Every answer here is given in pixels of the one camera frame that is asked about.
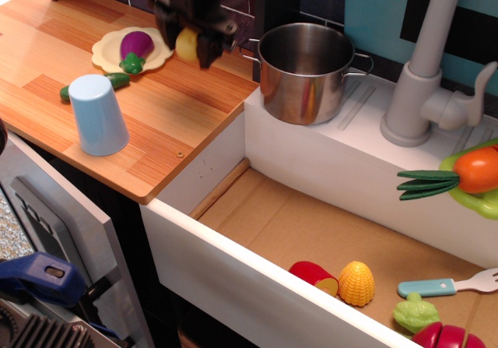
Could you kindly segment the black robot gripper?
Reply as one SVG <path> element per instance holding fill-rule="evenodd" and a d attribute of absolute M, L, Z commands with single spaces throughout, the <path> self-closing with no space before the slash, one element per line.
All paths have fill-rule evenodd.
<path fill-rule="evenodd" d="M 184 28 L 197 36 L 197 57 L 201 69 L 209 69 L 223 53 L 236 47 L 237 24 L 221 6 L 221 0 L 149 0 L 156 25 L 170 50 Z"/>

